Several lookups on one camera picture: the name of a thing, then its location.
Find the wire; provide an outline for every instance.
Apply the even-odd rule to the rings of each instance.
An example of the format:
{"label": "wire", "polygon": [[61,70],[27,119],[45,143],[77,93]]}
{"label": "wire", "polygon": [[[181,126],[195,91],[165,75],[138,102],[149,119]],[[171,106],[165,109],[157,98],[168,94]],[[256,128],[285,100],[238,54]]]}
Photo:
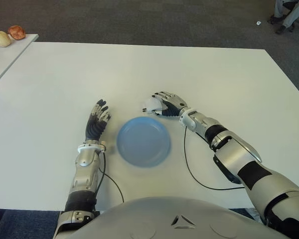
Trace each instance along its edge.
{"label": "wire", "polygon": [[[104,159],[103,172],[105,172],[105,169],[106,169],[106,158],[105,158],[105,153],[103,153],[103,159]],[[100,190],[100,187],[101,187],[101,184],[102,184],[102,182],[103,182],[103,179],[104,179],[104,173],[102,174],[100,183],[99,183],[98,187],[96,188],[96,191],[95,191],[95,197],[96,197],[96,195],[98,195],[98,192],[99,192],[99,190]]]}
{"label": "wire", "polygon": [[99,170],[100,170],[101,173],[103,173],[105,176],[107,176],[116,185],[116,187],[120,191],[122,201],[124,202],[124,197],[123,197],[122,191],[121,191],[120,187],[118,186],[118,184],[115,182],[115,180],[113,178],[111,178],[107,173],[102,172],[102,170],[100,168],[99,168]]}
{"label": "wire", "polygon": [[115,180],[113,178],[111,178],[107,173],[105,173],[105,169],[106,169],[106,157],[105,157],[105,153],[103,153],[103,159],[104,159],[103,171],[101,170],[101,168],[99,168],[100,172],[102,173],[102,177],[101,177],[100,183],[99,183],[99,185],[98,185],[98,187],[96,189],[95,196],[98,194],[98,191],[99,191],[99,189],[101,187],[101,184],[103,182],[104,176],[107,176],[116,185],[116,187],[120,191],[120,194],[121,194],[121,197],[122,197],[122,201],[124,202],[124,197],[123,197],[123,194],[122,194],[122,191],[121,191],[120,187],[118,186],[118,184],[115,182]]}
{"label": "wire", "polygon": [[202,184],[201,182],[199,182],[195,176],[192,174],[192,172],[190,171],[190,168],[188,166],[188,161],[187,161],[187,156],[186,156],[186,147],[185,147],[185,142],[186,142],[186,132],[187,132],[187,127],[185,128],[185,134],[184,134],[184,155],[185,155],[185,160],[186,160],[186,165],[187,165],[187,169],[190,173],[190,175],[193,177],[193,179],[199,183],[201,186],[205,187],[205,188],[208,188],[208,189],[212,189],[212,190],[217,190],[217,191],[225,191],[225,190],[234,190],[234,189],[242,189],[244,187],[237,187],[237,188],[211,188],[211,187],[208,187],[204,184]]}

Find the small white object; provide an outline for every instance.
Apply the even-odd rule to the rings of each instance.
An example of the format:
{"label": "small white object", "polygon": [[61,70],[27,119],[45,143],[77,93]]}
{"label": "small white object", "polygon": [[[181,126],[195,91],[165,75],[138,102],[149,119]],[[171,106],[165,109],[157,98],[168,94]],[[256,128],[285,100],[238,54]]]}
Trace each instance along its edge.
{"label": "small white object", "polygon": [[146,110],[144,112],[151,114],[153,113],[153,111],[161,111],[162,105],[158,99],[151,97],[145,100],[145,102],[143,103],[143,109]]}

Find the person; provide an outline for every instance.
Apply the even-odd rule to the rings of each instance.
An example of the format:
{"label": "person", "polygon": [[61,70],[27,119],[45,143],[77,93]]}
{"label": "person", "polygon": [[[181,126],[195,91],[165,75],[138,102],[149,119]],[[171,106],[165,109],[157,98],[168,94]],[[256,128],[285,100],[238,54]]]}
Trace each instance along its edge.
{"label": "person", "polygon": [[[285,2],[296,1],[297,4],[288,16],[284,19],[283,4]],[[275,13],[269,19],[269,23],[274,24],[283,21],[282,26],[276,31],[276,34],[282,34],[299,17],[299,0],[276,0]]]}

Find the white table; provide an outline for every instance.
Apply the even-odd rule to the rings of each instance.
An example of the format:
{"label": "white table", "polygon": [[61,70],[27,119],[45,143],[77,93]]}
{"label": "white table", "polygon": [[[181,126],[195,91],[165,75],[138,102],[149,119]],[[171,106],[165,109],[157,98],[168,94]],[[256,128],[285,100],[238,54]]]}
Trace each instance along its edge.
{"label": "white table", "polygon": [[0,47],[0,78],[30,45],[31,42],[38,38],[37,34],[27,34],[22,40],[14,40],[10,35],[11,45]]}
{"label": "white table", "polygon": [[[218,119],[257,149],[265,166],[299,185],[299,91],[265,50],[34,42],[0,80],[0,208],[64,209],[77,146],[100,98],[112,114],[101,138],[107,142],[108,173],[127,201],[168,195],[252,207],[244,190],[212,191],[191,178],[184,128],[175,119],[156,118],[171,137],[163,163],[137,168],[120,157],[118,131],[142,116],[142,102],[162,90]],[[237,186],[192,132],[187,153],[201,182]],[[117,188],[105,179],[98,209],[120,202]]]}

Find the onion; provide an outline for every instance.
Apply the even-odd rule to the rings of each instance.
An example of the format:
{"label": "onion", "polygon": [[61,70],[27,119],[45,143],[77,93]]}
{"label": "onion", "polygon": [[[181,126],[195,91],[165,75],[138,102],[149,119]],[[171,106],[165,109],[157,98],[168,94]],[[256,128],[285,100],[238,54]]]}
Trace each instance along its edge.
{"label": "onion", "polygon": [[25,31],[21,26],[14,25],[9,27],[8,33],[15,39],[21,40],[25,38]]}
{"label": "onion", "polygon": [[1,47],[6,47],[11,44],[10,37],[4,32],[0,31],[0,46]]}

